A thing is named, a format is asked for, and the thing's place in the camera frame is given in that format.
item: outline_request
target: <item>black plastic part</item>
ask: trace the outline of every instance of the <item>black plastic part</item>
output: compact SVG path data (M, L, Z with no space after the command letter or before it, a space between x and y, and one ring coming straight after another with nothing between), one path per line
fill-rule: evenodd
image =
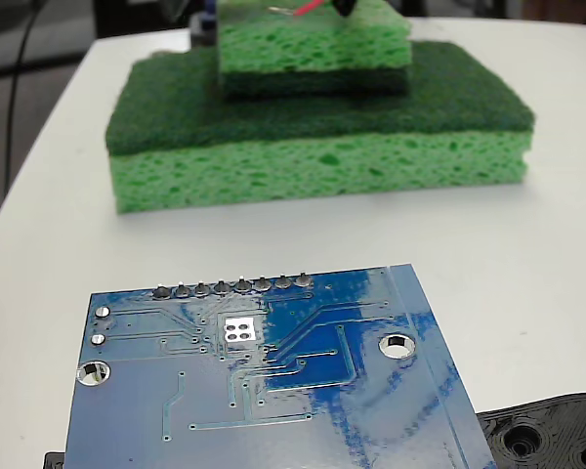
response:
M348 17L356 6L356 0L332 0L332 6L336 8L339 15Z
M498 469L586 469L586 394L478 414ZM63 469L63 453L44 469Z
M63 469L64 452L47 452L43 461L43 469Z

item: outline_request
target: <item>red wire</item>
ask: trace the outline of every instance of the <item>red wire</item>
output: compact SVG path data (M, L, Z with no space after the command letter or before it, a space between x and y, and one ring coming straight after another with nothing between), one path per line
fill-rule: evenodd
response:
M303 7L298 8L295 11L295 13L293 13L293 15L296 16L296 17L300 17L302 15L305 15L306 13L311 12L315 8L320 7L321 5L323 5L323 2L324 1L325 0L312 0L310 3L307 3Z

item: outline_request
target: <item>white table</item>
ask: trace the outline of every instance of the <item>white table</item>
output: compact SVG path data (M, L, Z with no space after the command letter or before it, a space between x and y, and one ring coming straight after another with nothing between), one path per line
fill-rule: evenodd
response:
M90 293L159 282L412 263L476 411L586 391L586 27L416 25L535 110L524 184L117 216L115 100L132 62L187 33L93 47L0 213L0 469L63 450Z

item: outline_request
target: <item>stacked sponges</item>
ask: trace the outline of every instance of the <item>stacked sponges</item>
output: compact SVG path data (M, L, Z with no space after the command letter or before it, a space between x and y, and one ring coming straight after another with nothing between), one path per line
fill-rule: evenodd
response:
M520 181L517 95L453 44L410 44L384 0L358 3L348 19L220 3L218 49L136 64L106 135L118 210Z

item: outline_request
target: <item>gray floor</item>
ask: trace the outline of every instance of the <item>gray floor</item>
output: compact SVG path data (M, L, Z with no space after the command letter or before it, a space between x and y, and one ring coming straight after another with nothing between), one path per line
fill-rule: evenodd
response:
M520 6L520 0L510 2ZM430 16L469 17L468 8L453 0L428 0ZM0 64L11 64L17 55L21 30L0 35ZM25 58L29 61L86 50L94 40L91 0L50 0L32 30ZM76 65L30 72L20 79L13 137L13 171L15 178L30 147ZM11 78L0 79L0 204L4 193L5 139L7 107Z

